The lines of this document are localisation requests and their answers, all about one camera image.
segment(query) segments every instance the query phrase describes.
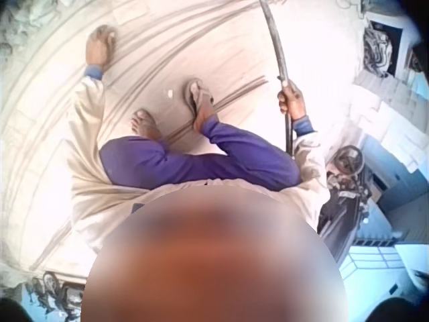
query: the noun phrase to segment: white floor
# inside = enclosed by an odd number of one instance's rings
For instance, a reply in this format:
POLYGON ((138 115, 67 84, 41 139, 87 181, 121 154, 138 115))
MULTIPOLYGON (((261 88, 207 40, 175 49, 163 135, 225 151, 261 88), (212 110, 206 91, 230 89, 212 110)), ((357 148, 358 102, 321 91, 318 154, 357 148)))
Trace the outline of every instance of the white floor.
MULTIPOLYGON (((289 74, 302 89, 328 150, 349 114, 365 23, 354 7, 340 9, 335 0, 283 2, 276 1, 272 10, 289 74)), ((275 98, 278 70, 257 1, 77 0, 42 28, 2 75, 2 238, 15 265, 35 274, 55 270, 85 277, 95 258, 73 237, 60 253, 38 261, 58 230, 69 227, 62 155, 66 112, 83 74, 86 37, 102 23, 117 27, 118 35, 104 77, 107 106, 100 145, 129 133, 129 116, 146 107, 173 149, 213 150, 192 133, 181 100, 184 80, 196 75, 213 92, 223 121, 284 147, 284 121, 275 98), (237 93, 237 100, 228 100, 237 93)))

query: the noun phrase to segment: sleeve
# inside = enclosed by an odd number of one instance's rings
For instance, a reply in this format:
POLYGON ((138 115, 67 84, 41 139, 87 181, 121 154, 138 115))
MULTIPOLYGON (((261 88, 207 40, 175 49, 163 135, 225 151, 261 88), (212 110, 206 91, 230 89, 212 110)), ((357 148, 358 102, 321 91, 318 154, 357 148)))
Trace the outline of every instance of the sleeve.
POLYGON ((301 171, 302 183, 280 191, 282 199, 293 205, 299 215, 317 230, 320 209, 329 198, 326 168, 318 133, 298 137, 294 142, 295 161, 301 171))
POLYGON ((68 112, 66 159, 72 175, 72 194, 88 190, 90 183, 110 184, 99 156, 97 137, 105 108, 101 81, 86 76, 77 86, 68 112))

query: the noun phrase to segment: purple pants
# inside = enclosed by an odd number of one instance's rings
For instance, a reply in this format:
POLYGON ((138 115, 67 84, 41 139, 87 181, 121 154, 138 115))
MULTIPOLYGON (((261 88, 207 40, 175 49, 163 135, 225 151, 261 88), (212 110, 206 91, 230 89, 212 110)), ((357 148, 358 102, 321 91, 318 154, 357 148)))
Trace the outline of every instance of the purple pants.
POLYGON ((271 191, 300 184, 295 161, 261 137, 213 117, 205 122, 202 134, 227 155, 179 154, 159 142, 127 136, 101 148, 101 163, 113 184, 149 190, 217 178, 240 178, 271 191))

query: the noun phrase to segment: concrete floor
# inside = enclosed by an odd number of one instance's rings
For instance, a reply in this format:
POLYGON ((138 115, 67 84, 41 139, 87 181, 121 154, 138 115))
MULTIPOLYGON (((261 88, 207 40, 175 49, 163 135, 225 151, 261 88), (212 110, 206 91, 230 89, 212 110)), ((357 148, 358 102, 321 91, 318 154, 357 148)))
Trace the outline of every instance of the concrete floor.
MULTIPOLYGON (((301 88, 326 151, 349 114, 361 69, 365 22, 335 0, 272 1, 290 77, 301 88)), ((3 72, 2 237, 14 266, 87 276, 95 255, 78 237, 55 254, 45 246, 69 229, 70 180, 62 155, 66 113, 82 77, 87 36, 117 27, 100 146, 129 134, 129 117, 147 108, 172 149, 216 151, 190 127, 182 102, 189 76, 214 94, 221 120, 284 148, 280 84, 267 26, 254 0, 78 0, 31 38, 3 72), (47 258, 38 258, 45 250, 47 258)))

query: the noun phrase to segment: man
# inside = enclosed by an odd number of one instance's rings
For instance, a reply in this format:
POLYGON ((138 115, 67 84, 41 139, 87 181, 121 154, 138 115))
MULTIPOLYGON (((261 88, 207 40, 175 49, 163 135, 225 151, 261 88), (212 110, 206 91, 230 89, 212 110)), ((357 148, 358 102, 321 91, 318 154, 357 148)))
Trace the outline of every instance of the man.
POLYGON ((184 86, 194 129, 226 152, 191 156, 169 151, 153 117, 143 109, 131 120, 135 136, 107 142, 97 136, 104 109, 103 71, 112 54, 113 33, 103 25, 86 45, 85 77, 69 113, 68 165, 72 173, 74 229, 94 250, 136 208, 188 186, 239 186, 287 204, 290 214, 317 228, 328 200, 324 158, 301 92, 293 82, 279 93, 282 113, 290 113, 297 140, 296 161, 255 134, 221 123, 212 96, 199 79, 184 86))

